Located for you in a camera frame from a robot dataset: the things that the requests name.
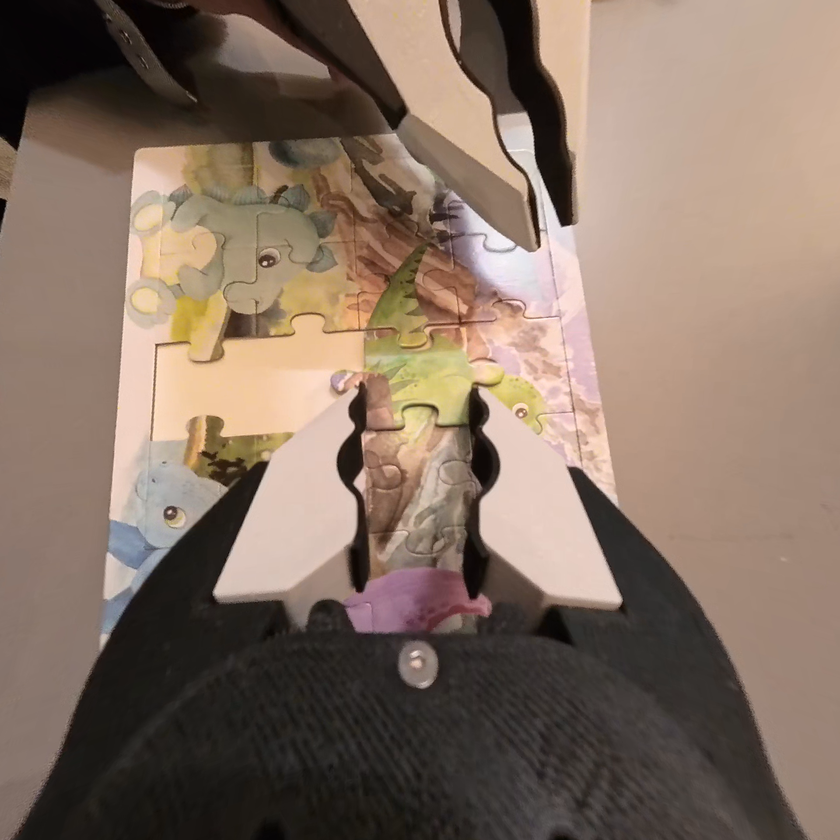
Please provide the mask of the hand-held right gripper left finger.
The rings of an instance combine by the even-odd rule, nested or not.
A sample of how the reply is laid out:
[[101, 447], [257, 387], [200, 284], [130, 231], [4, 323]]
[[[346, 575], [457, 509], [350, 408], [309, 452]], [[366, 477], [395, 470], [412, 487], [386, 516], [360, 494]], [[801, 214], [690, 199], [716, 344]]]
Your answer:
[[364, 498], [366, 387], [345, 393], [270, 458], [213, 596], [280, 602], [304, 625], [320, 600], [344, 602], [369, 579]]

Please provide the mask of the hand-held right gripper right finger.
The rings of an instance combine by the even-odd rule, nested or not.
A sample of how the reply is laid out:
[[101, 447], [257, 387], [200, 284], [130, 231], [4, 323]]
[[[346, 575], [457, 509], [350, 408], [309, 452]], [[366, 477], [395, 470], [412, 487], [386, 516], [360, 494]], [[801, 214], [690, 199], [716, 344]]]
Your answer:
[[517, 606], [532, 627], [553, 607], [617, 612], [612, 571], [564, 457], [488, 390], [469, 394], [465, 587]]

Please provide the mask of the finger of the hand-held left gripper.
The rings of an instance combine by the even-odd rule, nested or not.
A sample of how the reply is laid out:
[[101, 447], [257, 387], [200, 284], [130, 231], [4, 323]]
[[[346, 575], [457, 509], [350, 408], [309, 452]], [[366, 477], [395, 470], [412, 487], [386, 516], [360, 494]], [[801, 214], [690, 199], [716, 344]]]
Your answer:
[[409, 153], [500, 235], [537, 250], [530, 181], [501, 141], [490, 98], [459, 64], [441, 2], [349, 5], [404, 103], [396, 133]]
[[498, 120], [523, 112], [535, 161], [562, 226], [579, 220], [592, 3], [447, 2], [455, 52]]

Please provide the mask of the dinosaur puzzle board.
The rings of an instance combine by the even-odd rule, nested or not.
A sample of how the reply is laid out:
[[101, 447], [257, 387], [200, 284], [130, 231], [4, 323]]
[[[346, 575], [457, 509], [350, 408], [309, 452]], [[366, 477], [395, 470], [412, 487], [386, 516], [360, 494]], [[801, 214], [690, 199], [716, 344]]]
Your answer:
[[[100, 645], [178, 539], [343, 395], [332, 373], [364, 364], [359, 295], [376, 300], [422, 242], [417, 288], [455, 289], [468, 357], [505, 372], [477, 388], [617, 501], [574, 232], [537, 184], [530, 131], [502, 135], [535, 188], [533, 253], [446, 184], [429, 226], [364, 206], [340, 138], [136, 153]], [[469, 427], [404, 417], [364, 434], [370, 577], [346, 611], [368, 633], [473, 629], [490, 605], [455, 578], [478, 489]]]

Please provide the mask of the green tail puzzle piece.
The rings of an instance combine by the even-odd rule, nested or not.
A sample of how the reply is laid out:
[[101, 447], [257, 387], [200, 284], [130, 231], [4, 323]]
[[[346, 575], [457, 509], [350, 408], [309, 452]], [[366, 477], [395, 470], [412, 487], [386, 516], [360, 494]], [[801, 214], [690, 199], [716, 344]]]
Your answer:
[[428, 250], [424, 241], [385, 278], [385, 288], [373, 300], [372, 292], [359, 295], [360, 324], [364, 326], [365, 352], [375, 343], [386, 353], [419, 351], [431, 345], [430, 329], [459, 325], [455, 289], [417, 288], [417, 275]]

